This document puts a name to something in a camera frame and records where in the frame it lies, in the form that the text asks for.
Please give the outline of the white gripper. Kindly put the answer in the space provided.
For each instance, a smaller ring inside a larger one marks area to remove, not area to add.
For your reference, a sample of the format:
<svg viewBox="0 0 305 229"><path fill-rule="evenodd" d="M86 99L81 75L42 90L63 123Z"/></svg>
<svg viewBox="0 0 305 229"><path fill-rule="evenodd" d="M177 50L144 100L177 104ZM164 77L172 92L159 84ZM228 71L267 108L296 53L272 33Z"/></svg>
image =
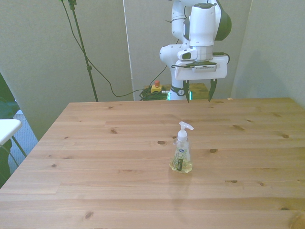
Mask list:
<svg viewBox="0 0 305 229"><path fill-rule="evenodd" d="M189 81L188 80L210 80L210 90L208 101L211 101L216 90L217 79L223 79L227 76L227 56L213 56L210 61L196 62L178 60L174 65L174 77L176 80L183 81L183 90L187 102L189 96Z"/></svg>

